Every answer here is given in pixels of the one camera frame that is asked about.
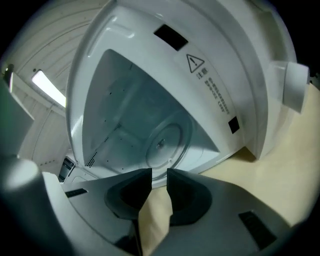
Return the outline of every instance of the fluorescent light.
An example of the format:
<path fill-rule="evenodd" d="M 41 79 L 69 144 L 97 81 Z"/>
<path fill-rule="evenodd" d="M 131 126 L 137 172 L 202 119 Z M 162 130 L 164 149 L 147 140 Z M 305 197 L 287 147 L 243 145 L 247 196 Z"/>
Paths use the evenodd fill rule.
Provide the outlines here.
<path fill-rule="evenodd" d="M 32 82 L 42 91 L 49 95 L 64 108 L 66 107 L 66 97 L 54 86 L 54 84 L 46 77 L 45 73 L 39 70 L 33 77 Z"/>
<path fill-rule="evenodd" d="M 14 85 L 14 73 L 12 72 L 10 76 L 10 84 L 9 84 L 10 93 L 12 93 L 13 85 Z"/>

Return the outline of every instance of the warning triangle symbol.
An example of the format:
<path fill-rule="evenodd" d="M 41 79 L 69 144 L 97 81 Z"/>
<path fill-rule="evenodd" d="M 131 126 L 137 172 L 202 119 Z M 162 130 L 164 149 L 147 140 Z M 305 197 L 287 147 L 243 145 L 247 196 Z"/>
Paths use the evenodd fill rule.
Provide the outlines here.
<path fill-rule="evenodd" d="M 198 57 L 192 56 L 190 54 L 186 55 L 186 58 L 188 59 L 190 72 L 195 72 L 205 61 L 203 59 L 200 59 Z"/>

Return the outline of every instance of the white appliance body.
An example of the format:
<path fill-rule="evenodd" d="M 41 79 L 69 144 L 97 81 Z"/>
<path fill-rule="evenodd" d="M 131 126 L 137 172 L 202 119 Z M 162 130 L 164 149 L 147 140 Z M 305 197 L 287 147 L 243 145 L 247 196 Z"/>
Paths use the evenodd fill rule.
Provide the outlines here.
<path fill-rule="evenodd" d="M 65 182 L 152 168 L 158 187 L 167 168 L 200 173 L 243 147 L 259 159 L 301 112 L 308 72 L 261 1 L 110 1 L 69 74 Z"/>

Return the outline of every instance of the beige floor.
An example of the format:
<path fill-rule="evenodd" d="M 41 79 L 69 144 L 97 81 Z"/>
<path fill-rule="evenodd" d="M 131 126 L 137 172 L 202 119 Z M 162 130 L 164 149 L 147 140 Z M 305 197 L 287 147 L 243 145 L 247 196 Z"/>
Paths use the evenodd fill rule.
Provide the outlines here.
<path fill-rule="evenodd" d="M 308 216 L 320 187 L 320 91 L 310 85 L 303 114 L 294 116 L 287 135 L 262 160 L 256 161 L 243 148 L 202 174 L 248 190 L 292 226 L 301 222 Z M 171 214 L 166 188 L 152 190 L 139 214 L 145 256 L 167 234 Z"/>

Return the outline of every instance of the black slot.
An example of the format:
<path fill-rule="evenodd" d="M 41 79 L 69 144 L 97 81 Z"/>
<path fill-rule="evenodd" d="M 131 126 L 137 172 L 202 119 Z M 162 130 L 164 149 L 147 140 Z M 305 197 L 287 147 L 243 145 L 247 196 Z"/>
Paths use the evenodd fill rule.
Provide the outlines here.
<path fill-rule="evenodd" d="M 79 196 L 79 195 L 82 195 L 82 194 L 87 193 L 87 192 L 88 191 L 86 191 L 85 189 L 80 188 L 80 189 L 76 189 L 76 190 L 65 192 L 65 195 L 66 195 L 67 198 L 72 198 L 72 197 Z"/>
<path fill-rule="evenodd" d="M 232 118 L 231 121 L 229 121 L 229 127 L 231 129 L 232 134 L 234 134 L 236 131 L 240 129 L 238 119 L 236 116 Z"/>
<path fill-rule="evenodd" d="M 240 213 L 239 217 L 260 250 L 266 248 L 277 239 L 252 211 Z"/>
<path fill-rule="evenodd" d="M 182 35 L 167 25 L 162 25 L 157 29 L 156 32 L 154 32 L 154 34 L 165 41 L 176 51 L 179 51 L 188 43 L 188 41 Z"/>
<path fill-rule="evenodd" d="M 74 163 L 71 162 L 68 158 L 65 158 L 63 161 L 66 165 L 70 165 L 71 167 L 74 166 Z"/>

